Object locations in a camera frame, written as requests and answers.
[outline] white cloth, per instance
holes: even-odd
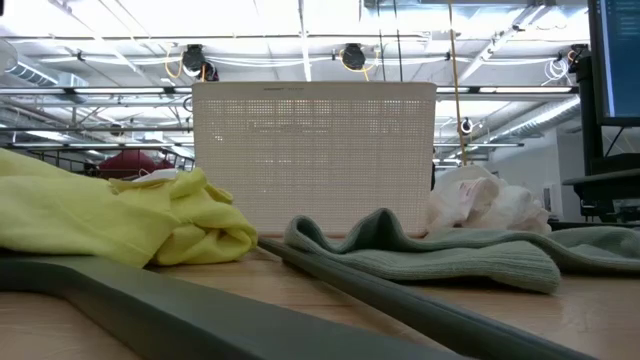
[[[428,228],[491,228],[548,234],[549,212],[531,192],[485,168],[465,166],[442,175],[431,192]]]

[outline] pole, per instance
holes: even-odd
[[[576,64],[580,88],[580,110],[582,112],[582,148],[584,151],[584,173],[593,175],[592,161],[602,158],[602,129],[598,124],[596,99],[593,85],[591,57],[580,59]]]

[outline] green cloth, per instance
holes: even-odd
[[[576,228],[546,236],[455,228],[413,240],[404,235],[390,210],[380,209],[340,241],[326,238],[313,220],[298,216],[284,240],[299,250],[397,281],[480,276],[551,293],[560,284],[560,271],[640,275],[640,233],[617,227]]]

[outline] fabric fold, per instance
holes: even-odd
[[[238,259],[257,232],[199,168],[128,182],[75,175],[0,150],[0,247],[97,255],[142,267]]]
[[[453,228],[415,240],[388,209],[363,218],[344,240],[325,237],[310,218],[294,218],[289,246],[388,280],[487,277],[543,293],[560,272],[640,274],[640,234],[624,228],[569,229],[546,236],[522,231]]]

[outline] crumpled cloth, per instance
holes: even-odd
[[[552,293],[560,272],[640,276],[640,232],[618,227],[555,231],[546,236],[495,229],[442,229],[407,237],[388,209],[363,218],[344,240],[329,239],[306,216],[295,217],[286,245],[395,281],[482,277]]]
[[[451,227],[548,234],[549,212],[527,189],[469,165],[442,175],[427,205],[429,231]]]
[[[75,175],[0,149],[0,247],[98,255],[142,267],[238,259],[257,232],[201,169],[175,179]]]

